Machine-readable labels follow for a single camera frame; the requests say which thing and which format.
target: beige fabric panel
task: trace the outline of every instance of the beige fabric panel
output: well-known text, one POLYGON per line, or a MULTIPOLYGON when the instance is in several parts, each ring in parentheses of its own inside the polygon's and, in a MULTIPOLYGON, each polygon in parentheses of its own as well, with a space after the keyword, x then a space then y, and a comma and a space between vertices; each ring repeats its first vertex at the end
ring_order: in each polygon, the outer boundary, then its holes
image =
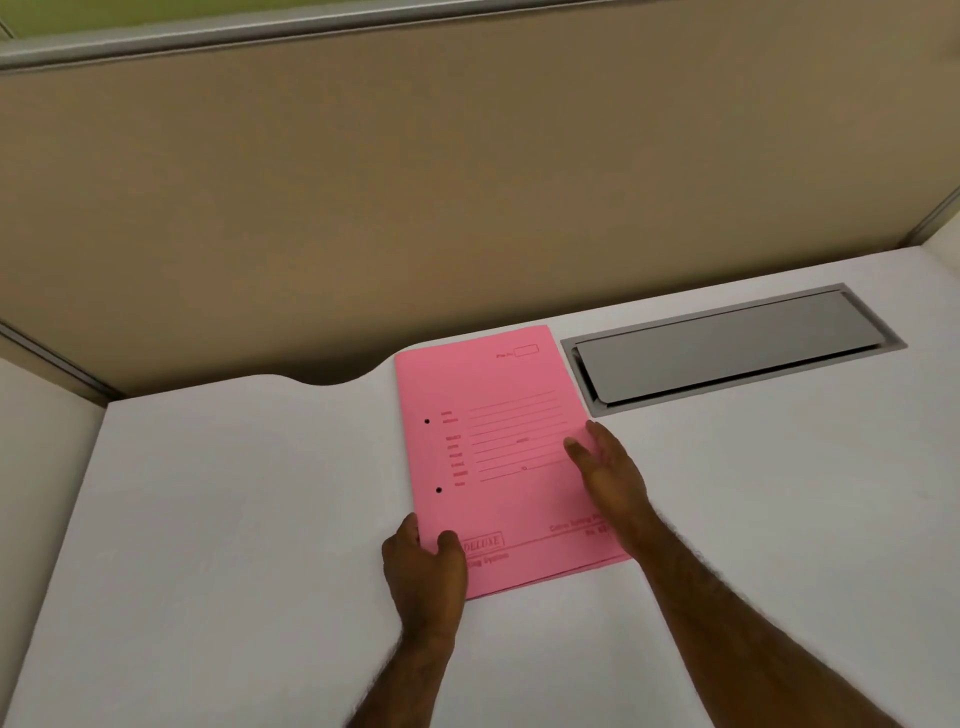
POLYGON ((894 245, 955 0, 610 3, 0 78, 0 316, 131 393, 894 245))

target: printed line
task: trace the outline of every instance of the printed line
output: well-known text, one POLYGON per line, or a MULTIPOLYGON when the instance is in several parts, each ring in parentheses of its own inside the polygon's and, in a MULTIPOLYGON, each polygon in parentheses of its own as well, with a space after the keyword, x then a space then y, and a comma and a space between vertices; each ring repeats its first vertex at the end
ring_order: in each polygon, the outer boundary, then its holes
POLYGON ((486 427, 487 425, 496 425, 497 423, 505 423, 508 420, 519 420, 521 417, 530 417, 530 415, 539 415, 542 412, 549 412, 551 409, 561 409, 561 406, 557 405, 555 407, 547 407, 545 409, 535 409, 533 412, 524 412, 522 415, 513 415, 512 417, 505 417, 502 420, 490 420, 487 423, 477 423, 476 425, 471 425, 471 427, 486 427))
POLYGON ((557 463, 569 462, 568 460, 551 460, 549 463, 543 463, 543 465, 535 465, 532 468, 527 468, 525 471, 510 471, 509 473, 504 473, 502 475, 491 475, 490 477, 480 478, 480 482, 486 482, 487 480, 496 480, 498 477, 506 477, 507 475, 516 475, 517 473, 528 473, 534 471, 537 468, 546 468, 548 465, 556 465, 557 463))
POLYGON ((557 398, 555 397, 552 400, 535 401, 535 402, 531 402, 530 404, 522 404, 519 407, 510 407, 508 409, 501 409, 498 412, 488 412, 486 415, 473 415, 472 417, 467 417, 467 419, 479 420, 481 417, 491 417, 493 415, 502 415, 504 412, 513 412, 515 409, 526 409, 527 407, 536 407, 538 404, 547 404, 549 401, 557 401, 557 398))
POLYGON ((478 409, 490 409, 491 407, 499 407, 501 404, 510 404, 515 401, 523 400, 532 400, 534 397, 542 397, 543 395, 552 395, 556 392, 556 389, 551 389, 549 392, 540 392, 538 395, 527 395, 526 397, 518 397, 515 400, 499 401, 497 404, 484 404, 482 407, 471 407, 467 412, 476 412, 478 409))
MULTIPOLYGON (((472 434, 470 435, 470 437, 476 437, 477 435, 489 435, 491 432, 500 432, 500 431, 505 430, 505 429, 510 429, 511 427, 523 427, 524 425, 532 425, 533 423, 541 423, 541 422, 543 422, 544 420, 552 420, 552 419, 555 418, 555 417, 562 417, 562 416, 563 416, 563 415, 550 415, 549 417, 540 417, 540 418, 538 418, 538 419, 536 419, 536 420, 531 420, 531 421, 528 422, 528 423, 516 423, 516 425, 504 425, 504 426, 502 426, 502 427, 495 427, 494 429, 484 430, 483 432, 474 432, 474 433, 472 433, 472 434)), ((566 425, 566 420, 564 420, 562 423, 557 423, 557 425, 566 425)))
MULTIPOLYGON (((503 465, 491 465, 489 468, 481 468, 481 469, 478 470, 477 472, 478 472, 478 473, 485 473, 486 471, 495 471, 497 468, 506 468, 508 465, 519 465, 520 463, 526 463, 526 462, 529 462, 529 461, 531 461, 531 460, 536 460, 538 457, 546 457, 547 455, 553 455, 553 454, 555 454, 555 453, 554 453, 554 452, 545 452, 543 455, 531 455, 530 457, 525 457, 525 458, 523 458, 522 460, 513 460, 513 461, 511 461, 511 462, 509 462, 509 463, 504 463, 503 465)), ((511 455, 513 455, 512 452, 510 452, 510 453, 508 453, 508 454, 506 454, 506 455, 503 455, 503 457, 510 457, 511 455)), ((500 458, 494 457, 494 458, 492 458, 492 459, 493 459, 493 460, 499 460, 500 458)))
POLYGON ((584 523, 584 525, 578 525, 576 528, 568 528, 566 531, 558 531, 557 533, 551 533, 548 536, 540 536, 538 539, 531 539, 530 541, 524 541, 520 544, 512 544, 511 546, 504 546, 498 548, 495 551, 484 551, 481 556, 490 556, 492 553, 499 553, 500 551, 509 551, 511 548, 520 548, 521 546, 529 546, 530 544, 535 544, 540 541, 546 541, 547 539, 555 539, 558 536, 565 536, 568 533, 576 533, 577 531, 584 531, 588 528, 599 528, 600 526, 605 525, 608 529, 610 526, 606 521, 596 521, 592 523, 584 523))
POLYGON ((499 460, 501 457, 510 457, 511 455, 519 455, 522 452, 530 452, 531 450, 540 449, 540 448, 550 448, 553 446, 553 443, 547 443, 546 445, 537 445, 535 448, 519 449, 515 452, 507 452, 502 455, 497 455, 496 457, 487 457, 483 460, 477 460, 478 463, 489 463, 491 460, 499 460))
MULTIPOLYGON (((507 435, 507 437, 516 437, 516 435, 507 435)), ((531 442, 531 441, 533 441, 533 440, 542 440, 542 439, 545 438, 545 437, 556 437, 556 435, 538 435, 537 437, 521 438, 521 439, 523 440, 522 443, 507 443, 506 445, 496 445, 496 446, 494 446, 494 447, 492 447, 492 448, 475 450, 475 451, 473 452, 473 454, 474 454, 474 455, 482 455, 484 452, 493 452, 493 451, 496 450, 496 449, 512 448, 514 445, 526 445, 527 443, 529 443, 529 442, 531 442)))
MULTIPOLYGON (((525 430, 523 430, 522 432, 515 432, 515 433, 512 434, 512 435, 500 435, 499 437, 491 437, 490 440, 481 440, 481 441, 476 442, 476 443, 470 443, 470 445, 471 445, 472 447, 476 447, 477 445, 486 445, 487 443, 495 443, 497 440, 503 440, 503 439, 505 439, 505 438, 507 438, 507 437, 519 437, 520 435, 525 435, 525 434, 527 434, 527 432, 537 432, 537 431, 542 430, 542 429, 550 429, 551 427, 563 427, 563 428, 565 429, 564 425, 566 425, 566 420, 564 420, 564 421, 561 422, 561 423, 556 423, 555 425, 544 425, 544 426, 542 426, 542 427, 533 427, 532 429, 525 429, 525 430)), ((538 439, 541 438, 541 437, 550 437, 550 435, 538 435, 537 437, 532 437, 532 438, 530 438, 530 439, 531 439, 531 440, 538 440, 538 439)))

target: finger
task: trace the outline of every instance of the finger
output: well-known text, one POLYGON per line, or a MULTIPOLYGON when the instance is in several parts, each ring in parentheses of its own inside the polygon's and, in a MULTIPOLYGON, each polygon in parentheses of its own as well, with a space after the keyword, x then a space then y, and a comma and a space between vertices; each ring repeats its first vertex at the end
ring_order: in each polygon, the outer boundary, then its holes
POLYGON ((437 537, 437 552, 444 557, 464 556, 464 548, 460 544, 460 537, 453 531, 444 531, 437 537))
POLYGON ((573 461, 573 464, 580 469, 584 480, 603 467, 587 448, 572 437, 564 439, 564 449, 566 450, 567 456, 573 461))
POLYGON ((417 546, 420 543, 420 529, 417 527, 417 514, 410 513, 396 530, 396 538, 405 544, 417 546))
POLYGON ((590 436, 599 446, 600 452, 603 453, 610 462, 616 463, 630 459, 630 455, 627 453, 627 449, 623 447, 623 444, 616 439, 616 436, 614 436, 612 432, 600 423, 594 420, 587 420, 587 432, 590 433, 590 436))
POLYGON ((396 535, 391 536, 389 539, 383 542, 383 546, 380 547, 380 555, 383 556, 383 560, 386 561, 389 559, 396 549, 396 535))

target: metal trim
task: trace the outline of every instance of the metal trim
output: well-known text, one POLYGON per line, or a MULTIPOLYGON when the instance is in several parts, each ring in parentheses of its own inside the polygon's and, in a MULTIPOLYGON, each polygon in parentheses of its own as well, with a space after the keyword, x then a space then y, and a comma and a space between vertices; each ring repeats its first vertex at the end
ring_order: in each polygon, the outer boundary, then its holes
MULTIPOLYGON (((5 42, 0 71, 615 0, 355 0, 5 42)), ((660 0, 638 0, 658 2, 660 0)))
POLYGON ((580 393, 583 395, 584 404, 587 405, 589 413, 593 417, 604 417, 606 415, 612 415, 617 412, 625 412, 631 409, 639 409, 640 407, 647 407, 652 404, 660 404, 662 402, 668 402, 672 400, 680 400, 685 397, 693 397, 696 395, 706 394, 707 392, 716 392, 721 389, 728 389, 731 387, 740 386, 741 384, 750 384, 756 381, 763 381, 765 379, 772 379, 777 376, 785 376, 791 374, 797 374, 799 372, 806 372, 811 369, 819 369, 820 367, 830 366, 832 364, 840 364, 845 361, 853 361, 855 359, 864 358, 866 356, 873 356, 879 353, 895 352, 901 349, 906 349, 907 344, 904 342, 897 334, 884 323, 884 321, 877 316, 873 310, 867 306, 846 283, 837 283, 835 285, 820 286, 818 288, 810 288, 803 291, 796 291, 794 293, 788 293, 781 296, 774 296, 767 299, 759 299, 757 301, 747 301, 744 303, 734 303, 732 305, 721 306, 719 308, 710 308, 703 311, 696 311, 695 313, 683 314, 680 316, 671 316, 666 319, 658 319, 655 321, 649 321, 639 324, 631 324, 625 327, 611 328, 601 331, 595 331, 592 333, 580 334, 579 336, 571 336, 564 339, 560 342, 561 347, 564 350, 566 359, 570 365, 570 371, 573 374, 574 379, 577 382, 577 386, 580 388, 580 393), (730 313, 732 311, 737 311, 743 308, 755 308, 757 306, 769 305, 771 303, 781 303, 784 301, 792 301, 798 298, 804 298, 806 296, 816 296, 822 293, 838 292, 842 293, 844 297, 852 304, 852 306, 865 318, 869 321, 881 334, 883 334, 884 342, 875 347, 864 347, 861 349, 853 350, 846 353, 838 354, 829 354, 826 356, 820 356, 813 359, 807 359, 803 361, 793 362, 785 364, 782 366, 773 367, 769 370, 758 370, 753 373, 748 373, 739 376, 725 377, 721 380, 714 380, 708 382, 693 383, 689 386, 682 387, 680 389, 668 390, 663 393, 656 393, 652 396, 640 397, 632 400, 624 400, 614 404, 606 404, 600 401, 597 396, 596 391, 593 388, 593 384, 590 381, 589 374, 584 366, 584 363, 580 357, 579 352, 577 351, 577 346, 585 341, 592 341, 599 338, 604 338, 607 336, 616 336, 622 333, 629 333, 632 331, 644 330, 647 328, 656 328, 662 326, 670 326, 672 324, 679 324, 684 321, 690 321, 693 319, 702 319, 707 316, 716 316, 718 314, 730 313))
POLYGON ((22 331, 18 331, 16 328, 4 323, 3 321, 0 321, 0 336, 13 341, 17 346, 26 349, 31 354, 39 356, 48 364, 52 364, 62 372, 69 374, 110 401, 122 400, 126 397, 126 395, 120 390, 114 389, 106 382, 103 382, 96 376, 84 371, 69 359, 60 356, 57 353, 51 352, 36 339, 32 339, 31 337, 27 336, 27 334, 23 333, 22 331))

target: desk surface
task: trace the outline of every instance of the desk surface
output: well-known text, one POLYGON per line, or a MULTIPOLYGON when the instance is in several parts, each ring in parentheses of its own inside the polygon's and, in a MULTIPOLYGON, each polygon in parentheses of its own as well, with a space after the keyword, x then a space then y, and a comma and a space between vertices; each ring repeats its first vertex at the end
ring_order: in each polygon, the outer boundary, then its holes
MULTIPOLYGON (((960 724, 960 285, 920 249, 547 320, 560 340, 845 282, 906 350, 604 419, 656 505, 908 724, 960 724)), ((113 404, 8 728, 333 725, 396 637, 393 362, 113 404)), ((435 725, 709 726, 633 563, 472 601, 435 725)))

